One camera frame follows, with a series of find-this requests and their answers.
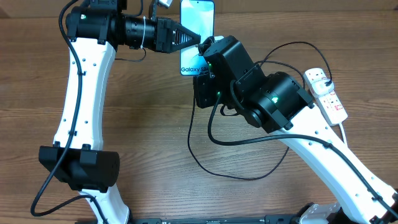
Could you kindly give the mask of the black smartphone blue screen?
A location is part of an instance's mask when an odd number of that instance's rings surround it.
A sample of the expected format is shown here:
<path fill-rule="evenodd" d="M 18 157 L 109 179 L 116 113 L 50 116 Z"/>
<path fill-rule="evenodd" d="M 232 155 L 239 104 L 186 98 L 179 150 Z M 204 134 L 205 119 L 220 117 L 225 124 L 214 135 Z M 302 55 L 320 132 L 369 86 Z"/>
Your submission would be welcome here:
<path fill-rule="evenodd" d="M 198 34 L 200 43 L 214 35 L 214 1 L 182 0 L 180 3 L 180 22 L 187 29 Z M 199 55 L 198 48 L 191 46 L 180 51 L 180 74 L 199 75 L 208 70 L 205 59 Z"/>

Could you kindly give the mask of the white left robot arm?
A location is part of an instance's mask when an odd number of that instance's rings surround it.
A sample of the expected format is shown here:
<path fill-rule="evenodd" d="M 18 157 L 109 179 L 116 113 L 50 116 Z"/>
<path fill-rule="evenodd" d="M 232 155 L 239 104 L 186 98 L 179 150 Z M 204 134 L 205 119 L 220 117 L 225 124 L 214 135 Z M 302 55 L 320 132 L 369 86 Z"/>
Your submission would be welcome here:
<path fill-rule="evenodd" d="M 197 45 L 200 36 L 181 23 L 158 17 L 152 1 L 149 16 L 126 14 L 126 1 L 71 1 L 58 24 L 70 50 L 70 71 L 60 125 L 51 146 L 42 146 L 39 161 L 56 178 L 85 199 L 96 223 L 132 223 L 116 181 L 117 152 L 103 149 L 102 121 L 106 86 L 120 45 L 172 53 Z"/>

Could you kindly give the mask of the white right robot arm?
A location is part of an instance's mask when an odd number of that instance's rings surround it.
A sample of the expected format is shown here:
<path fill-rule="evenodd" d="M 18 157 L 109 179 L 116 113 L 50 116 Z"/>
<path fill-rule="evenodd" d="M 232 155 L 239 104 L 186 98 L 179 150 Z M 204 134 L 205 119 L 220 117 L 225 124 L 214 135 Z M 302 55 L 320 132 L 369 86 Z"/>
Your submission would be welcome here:
<path fill-rule="evenodd" d="M 308 91 L 291 75 L 265 75 L 233 36 L 197 43 L 209 66 L 194 79 L 200 108 L 236 110 L 251 126 L 295 151 L 336 198 L 311 203 L 292 223 L 392 223 L 397 191 L 376 177 L 335 134 Z"/>

